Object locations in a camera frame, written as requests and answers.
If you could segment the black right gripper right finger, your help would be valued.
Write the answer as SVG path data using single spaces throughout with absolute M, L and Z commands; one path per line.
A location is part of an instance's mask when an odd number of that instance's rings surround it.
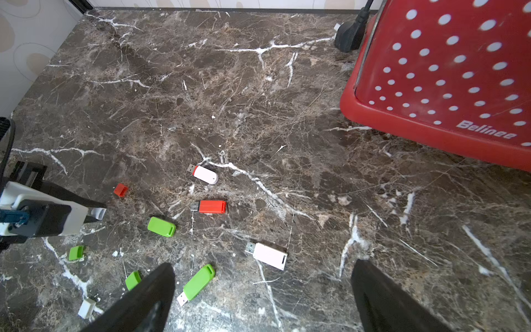
M 351 286 L 365 331 L 451 331 L 369 260 L 356 261 Z

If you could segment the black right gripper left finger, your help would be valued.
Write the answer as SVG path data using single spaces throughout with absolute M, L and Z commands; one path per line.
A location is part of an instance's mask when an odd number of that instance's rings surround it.
M 175 292 L 175 273 L 161 264 L 84 331 L 163 331 Z

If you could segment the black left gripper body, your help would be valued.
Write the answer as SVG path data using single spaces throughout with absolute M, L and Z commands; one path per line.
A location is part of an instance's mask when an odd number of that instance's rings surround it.
M 45 165 L 40 165 L 37 163 L 26 163 L 22 161 L 17 162 L 15 165 L 15 169 L 12 171 L 11 175 L 9 177 L 2 178 L 1 193 L 4 187 L 6 186 L 7 182 L 9 181 L 14 181 L 14 182 L 23 184 L 25 186 L 28 186 L 36 190 L 43 189 L 46 183 L 54 184 L 54 183 L 44 180 L 44 174 L 46 173 L 46 170 L 47 170 L 47 166 Z M 25 243 L 27 239 L 30 239 L 30 238 L 25 238 L 25 237 L 20 237 L 20 236 L 15 236 L 15 237 L 1 236 L 1 250 L 2 251 L 7 250 L 12 244 Z

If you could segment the red usb cap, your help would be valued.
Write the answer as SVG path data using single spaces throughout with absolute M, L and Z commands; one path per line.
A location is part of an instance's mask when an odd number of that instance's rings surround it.
M 124 185 L 122 183 L 119 183 L 119 184 L 116 185 L 113 193 L 116 196 L 118 196 L 120 198 L 123 198 L 123 197 L 125 197 L 125 195 L 128 192 L 128 190 L 129 190 L 129 188 L 126 185 Z

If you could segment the red usb drive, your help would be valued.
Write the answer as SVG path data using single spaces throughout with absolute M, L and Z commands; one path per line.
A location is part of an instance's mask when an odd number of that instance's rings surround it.
M 201 200 L 192 203 L 190 210 L 201 214 L 225 214 L 227 210 L 227 202 Z

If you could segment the white rounded usb drive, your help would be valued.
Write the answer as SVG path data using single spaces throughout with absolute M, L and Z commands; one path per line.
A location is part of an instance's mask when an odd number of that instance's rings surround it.
M 195 178 L 206 182 L 207 184 L 214 185 L 218 182 L 218 174 L 200 165 L 188 166 L 188 172 L 190 172 Z

